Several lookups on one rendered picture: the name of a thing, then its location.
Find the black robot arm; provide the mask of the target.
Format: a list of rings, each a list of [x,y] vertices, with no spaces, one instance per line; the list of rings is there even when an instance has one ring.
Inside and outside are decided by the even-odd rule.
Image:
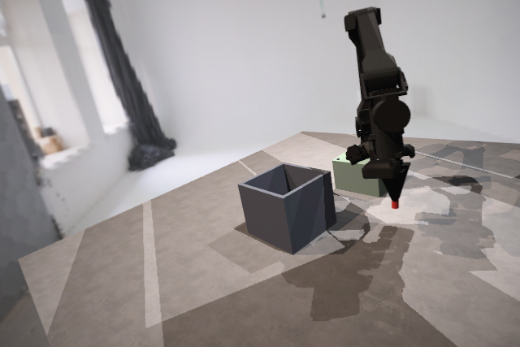
[[[398,132],[410,122],[410,109],[399,99],[407,94],[408,85],[394,57],[385,50],[380,24],[380,8],[376,7],[351,11],[344,17],[345,31],[357,50],[362,96],[355,117],[361,144],[350,146],[345,153],[352,165],[368,158],[376,160],[371,129]]]

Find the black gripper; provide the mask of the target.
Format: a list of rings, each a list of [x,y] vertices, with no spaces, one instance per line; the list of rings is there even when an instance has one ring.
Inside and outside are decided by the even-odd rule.
[[[403,156],[415,156],[414,147],[404,144],[405,129],[398,132],[387,132],[380,129],[371,129],[370,140],[374,141],[375,157],[363,168],[364,179],[381,179],[393,202],[401,197],[411,163],[404,163]]]

